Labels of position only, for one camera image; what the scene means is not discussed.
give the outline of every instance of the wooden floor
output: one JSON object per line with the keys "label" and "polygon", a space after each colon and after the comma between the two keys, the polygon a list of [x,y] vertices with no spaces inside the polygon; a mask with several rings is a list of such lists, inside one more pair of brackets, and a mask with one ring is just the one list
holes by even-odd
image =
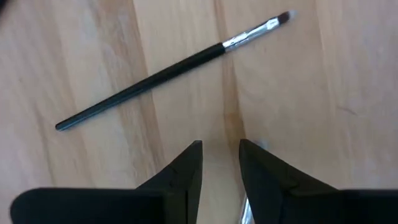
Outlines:
{"label": "wooden floor", "polygon": [[[297,18],[66,132],[54,125],[289,9]],[[11,0],[0,223],[35,187],[132,189],[203,140],[198,223],[236,223],[241,138],[339,188],[398,188],[398,0]]]}

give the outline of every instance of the brush handle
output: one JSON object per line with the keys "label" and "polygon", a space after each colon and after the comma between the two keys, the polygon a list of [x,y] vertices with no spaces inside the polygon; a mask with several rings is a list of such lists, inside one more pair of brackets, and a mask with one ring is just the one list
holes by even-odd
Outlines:
{"label": "brush handle", "polygon": [[58,123],[55,129],[58,131],[66,130],[106,109],[119,105],[126,100],[129,100],[147,90],[150,90],[160,84],[163,84],[195,67],[203,65],[204,63],[213,60],[225,53],[225,48],[222,43],[215,44],[196,53],[189,58],[182,60],[136,84],[130,86],[129,88],[120,91],[119,93],[91,106],[84,111]]}

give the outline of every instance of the wood grain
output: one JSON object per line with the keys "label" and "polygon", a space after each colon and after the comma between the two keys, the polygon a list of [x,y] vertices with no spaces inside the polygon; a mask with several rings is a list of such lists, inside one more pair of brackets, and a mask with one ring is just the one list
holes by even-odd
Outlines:
{"label": "wood grain", "polygon": [[[60,120],[270,16],[273,34],[66,132]],[[203,140],[198,223],[236,223],[241,138],[341,188],[398,187],[398,2],[13,0],[0,223],[34,187],[133,189]]]}

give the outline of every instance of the silver ferrule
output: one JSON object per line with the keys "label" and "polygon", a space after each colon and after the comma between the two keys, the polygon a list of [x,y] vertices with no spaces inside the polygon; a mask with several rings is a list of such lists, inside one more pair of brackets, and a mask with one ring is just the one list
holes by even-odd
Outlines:
{"label": "silver ferrule", "polygon": [[270,31],[278,28],[279,26],[280,26],[280,24],[279,24],[279,20],[277,17],[269,19],[267,22],[255,27],[253,29],[247,30],[246,32],[243,32],[243,33],[223,42],[225,51],[229,52],[231,50],[234,50],[234,49],[256,39],[257,37],[260,37]]}

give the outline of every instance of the eyeliner brush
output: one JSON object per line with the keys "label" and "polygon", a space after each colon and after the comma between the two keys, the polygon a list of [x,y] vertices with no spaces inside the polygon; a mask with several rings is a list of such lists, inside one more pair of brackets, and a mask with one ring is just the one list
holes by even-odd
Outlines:
{"label": "eyeliner brush", "polygon": [[284,12],[277,17],[273,17],[265,23],[247,30],[225,42],[215,44],[196,53],[189,58],[182,60],[148,78],[145,78],[129,88],[120,91],[119,93],[91,106],[82,112],[73,115],[72,117],[61,121],[55,126],[58,131],[66,130],[106,109],[119,105],[145,91],[148,91],[160,84],[163,84],[195,67],[203,65],[204,63],[213,60],[227,52],[230,52],[254,39],[260,37],[278,27],[285,24],[287,21],[292,19],[295,15],[295,11]]}

